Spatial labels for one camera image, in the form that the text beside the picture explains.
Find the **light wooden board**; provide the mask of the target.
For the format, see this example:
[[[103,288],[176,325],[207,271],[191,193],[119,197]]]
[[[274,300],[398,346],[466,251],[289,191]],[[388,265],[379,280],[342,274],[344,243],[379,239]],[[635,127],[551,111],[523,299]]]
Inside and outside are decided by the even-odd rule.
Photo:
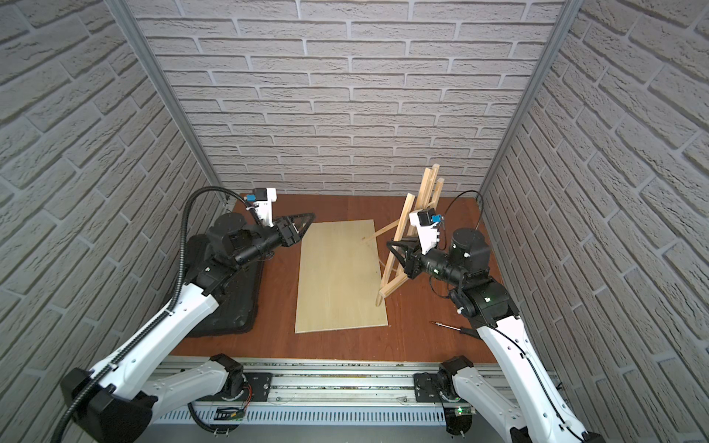
[[[372,220],[313,223],[301,242],[295,333],[384,327]]]

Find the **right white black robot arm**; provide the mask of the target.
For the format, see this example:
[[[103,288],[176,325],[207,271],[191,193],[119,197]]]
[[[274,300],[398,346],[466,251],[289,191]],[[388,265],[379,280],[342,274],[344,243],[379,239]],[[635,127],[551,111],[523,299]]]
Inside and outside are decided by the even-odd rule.
[[[603,441],[576,417],[548,376],[510,293],[490,274],[490,247],[481,232],[456,230],[446,251],[416,237],[389,241],[387,248],[409,279],[426,273],[450,286],[449,299],[470,323],[460,332],[487,345],[514,399],[500,394],[463,356],[439,367],[443,395],[470,404],[506,442]]]

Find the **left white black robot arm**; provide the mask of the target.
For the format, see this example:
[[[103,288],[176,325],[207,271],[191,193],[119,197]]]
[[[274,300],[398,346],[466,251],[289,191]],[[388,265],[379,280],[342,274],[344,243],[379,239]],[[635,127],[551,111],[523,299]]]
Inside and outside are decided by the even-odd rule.
[[[61,382],[68,419],[97,442],[134,442],[161,416],[203,397],[236,400],[247,380],[242,365],[216,354],[195,369],[151,382],[149,377],[192,330],[236,294],[234,279],[278,247],[299,243],[313,213],[284,216],[271,226],[223,214],[186,242],[178,294],[146,325],[90,370],[72,369]]]

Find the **small wooden easel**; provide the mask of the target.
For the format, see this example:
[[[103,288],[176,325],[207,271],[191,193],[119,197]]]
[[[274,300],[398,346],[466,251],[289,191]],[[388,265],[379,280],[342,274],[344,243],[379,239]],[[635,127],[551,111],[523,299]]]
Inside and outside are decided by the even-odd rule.
[[[439,178],[439,164],[434,164],[432,167],[427,168],[424,171],[417,196],[415,197],[413,194],[406,196],[400,218],[380,228],[380,230],[374,232],[374,234],[363,237],[362,241],[376,240],[378,237],[394,229],[393,240],[416,239],[417,246],[420,247],[413,215],[419,212],[419,210],[430,208],[437,210],[444,183],[445,180]],[[383,301],[399,289],[408,279],[404,276],[396,276],[398,261],[391,252],[389,252],[383,267],[380,289],[378,290],[375,306],[381,306]]]

